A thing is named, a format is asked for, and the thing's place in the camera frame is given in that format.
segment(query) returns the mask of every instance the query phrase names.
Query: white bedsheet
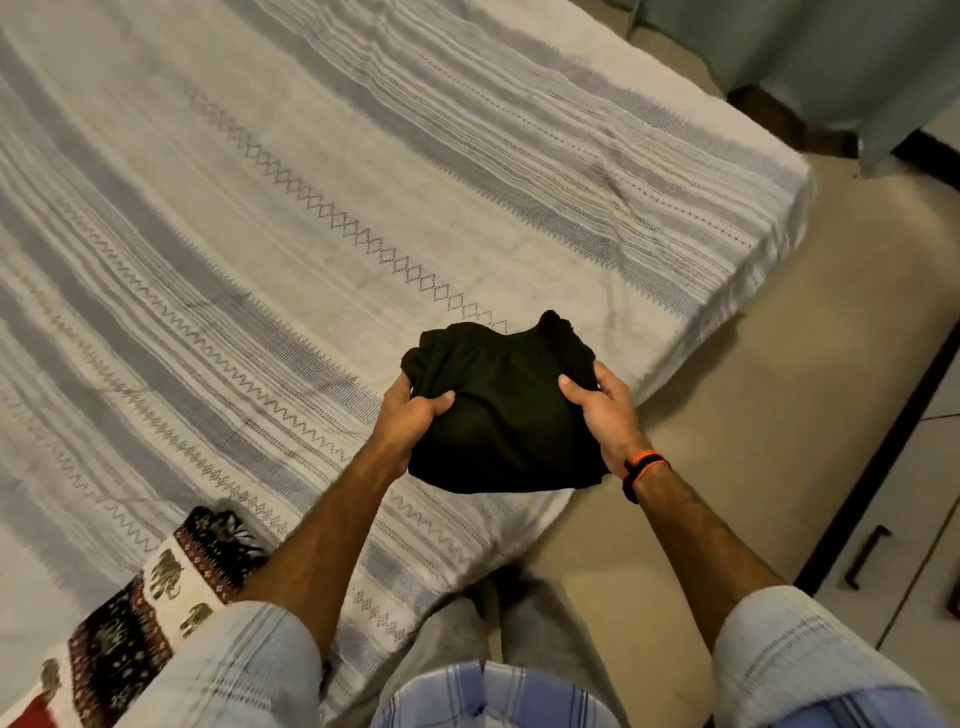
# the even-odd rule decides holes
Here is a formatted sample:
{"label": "white bedsheet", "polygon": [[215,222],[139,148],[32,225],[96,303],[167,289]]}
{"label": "white bedsheet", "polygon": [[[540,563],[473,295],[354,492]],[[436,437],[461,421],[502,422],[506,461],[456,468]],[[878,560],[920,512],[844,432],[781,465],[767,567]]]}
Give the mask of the white bedsheet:
{"label": "white bedsheet", "polygon": [[[803,234],[799,156],[564,0],[11,0],[0,27],[0,708],[191,505],[289,532],[422,330],[554,308],[640,400]],[[568,498],[399,481],[323,717]]]}

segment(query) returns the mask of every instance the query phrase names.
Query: cabinet handle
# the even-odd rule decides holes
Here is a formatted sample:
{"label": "cabinet handle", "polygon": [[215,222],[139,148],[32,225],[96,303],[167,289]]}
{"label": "cabinet handle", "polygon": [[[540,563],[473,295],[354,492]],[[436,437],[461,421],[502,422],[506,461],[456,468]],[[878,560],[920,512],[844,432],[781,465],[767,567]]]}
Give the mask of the cabinet handle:
{"label": "cabinet handle", "polygon": [[856,555],[856,558],[853,559],[853,564],[850,567],[850,570],[847,571],[847,574],[844,576],[844,581],[847,582],[847,586],[853,589],[855,592],[860,591],[860,585],[856,583],[856,576],[860,573],[860,570],[863,569],[863,565],[867,563],[867,559],[870,558],[870,554],[873,552],[876,543],[884,536],[892,536],[890,529],[885,525],[878,525],[872,534],[867,537],[867,540],[863,544],[863,548],[860,549],[860,552]]}
{"label": "cabinet handle", "polygon": [[953,591],[950,592],[950,597],[947,600],[947,611],[960,619],[960,579],[957,579],[957,583],[953,585]]}

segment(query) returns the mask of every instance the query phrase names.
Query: elephant print fabric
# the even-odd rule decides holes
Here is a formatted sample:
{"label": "elephant print fabric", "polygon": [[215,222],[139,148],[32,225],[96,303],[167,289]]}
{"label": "elephant print fabric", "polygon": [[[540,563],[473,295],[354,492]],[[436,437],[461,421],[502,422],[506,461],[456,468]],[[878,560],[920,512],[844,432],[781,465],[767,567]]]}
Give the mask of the elephant print fabric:
{"label": "elephant print fabric", "polygon": [[50,651],[0,726],[110,728],[267,556],[233,510],[194,508],[143,571]]}

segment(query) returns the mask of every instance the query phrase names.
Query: black t-shirt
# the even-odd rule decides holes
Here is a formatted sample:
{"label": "black t-shirt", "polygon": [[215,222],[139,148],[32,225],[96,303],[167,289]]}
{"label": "black t-shirt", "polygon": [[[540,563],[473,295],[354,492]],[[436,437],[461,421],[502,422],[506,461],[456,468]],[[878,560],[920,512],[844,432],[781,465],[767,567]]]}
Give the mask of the black t-shirt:
{"label": "black t-shirt", "polygon": [[527,331],[473,323],[425,331],[403,356],[412,395],[456,392],[417,443],[410,474],[453,493],[586,488],[607,468],[583,410],[557,384],[566,374],[597,388],[593,351],[566,319],[546,311]]}

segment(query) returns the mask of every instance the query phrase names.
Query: light blue shirt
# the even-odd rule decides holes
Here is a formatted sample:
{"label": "light blue shirt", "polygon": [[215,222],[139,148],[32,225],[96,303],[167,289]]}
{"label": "light blue shirt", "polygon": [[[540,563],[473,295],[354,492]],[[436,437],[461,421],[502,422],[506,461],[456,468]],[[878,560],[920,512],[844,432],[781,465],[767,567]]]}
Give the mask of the light blue shirt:
{"label": "light blue shirt", "polygon": [[[117,728],[316,728],[321,672],[296,617],[273,604],[238,602],[198,629]],[[714,648],[714,676],[720,728],[947,728],[912,678],[792,587],[737,605]],[[642,682],[629,688],[644,689]],[[618,728],[611,711],[579,688],[493,662],[411,680],[372,724],[428,726]]]}

